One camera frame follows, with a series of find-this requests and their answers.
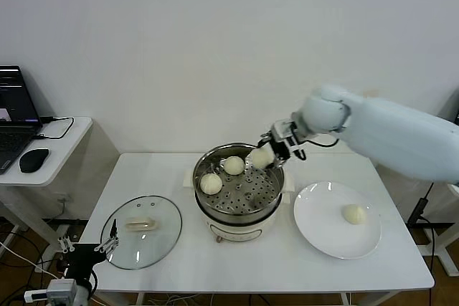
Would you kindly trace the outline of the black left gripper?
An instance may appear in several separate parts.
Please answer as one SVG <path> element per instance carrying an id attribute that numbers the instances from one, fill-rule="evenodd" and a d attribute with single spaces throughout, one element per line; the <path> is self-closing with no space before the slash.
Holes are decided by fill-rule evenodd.
<path id="1" fill-rule="evenodd" d="M 68 279 L 89 279 L 96 264 L 106 259 L 119 244 L 117 220 L 114 219 L 108 237 L 97 244 L 75 244 L 68 235 L 58 238 L 62 252 L 67 252 L 65 259 L 68 267 L 65 277 Z"/>

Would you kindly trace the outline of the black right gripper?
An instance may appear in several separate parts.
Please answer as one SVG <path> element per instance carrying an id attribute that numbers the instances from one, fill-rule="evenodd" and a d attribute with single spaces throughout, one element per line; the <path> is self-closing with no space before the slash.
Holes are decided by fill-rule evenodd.
<path id="1" fill-rule="evenodd" d="M 277 140 L 273 137 L 272 133 L 264 133 L 261 135 L 261 139 L 258 141 L 258 146 L 263 147 L 269 144 L 273 154 L 275 156 L 273 160 L 274 168 L 282 168 L 283 165 L 290 158 L 289 145 L 285 143 L 285 140 Z"/>

